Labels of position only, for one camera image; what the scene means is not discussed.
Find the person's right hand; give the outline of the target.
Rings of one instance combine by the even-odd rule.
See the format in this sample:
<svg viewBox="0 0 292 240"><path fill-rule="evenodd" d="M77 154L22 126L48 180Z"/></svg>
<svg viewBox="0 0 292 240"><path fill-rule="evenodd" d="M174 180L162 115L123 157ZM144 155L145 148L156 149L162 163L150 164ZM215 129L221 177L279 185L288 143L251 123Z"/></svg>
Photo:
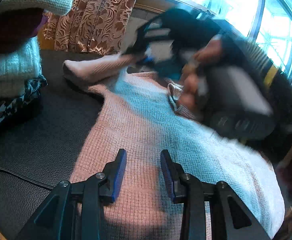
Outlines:
<svg viewBox="0 0 292 240"><path fill-rule="evenodd" d="M198 107L195 103L195 96L201 81L201 69L206 66L217 64L223 54L221 37L216 35L205 47L201 48L193 55L193 59L196 63L183 68L183 92L178 99L178 105L186 107L191 112L197 110Z"/></svg>

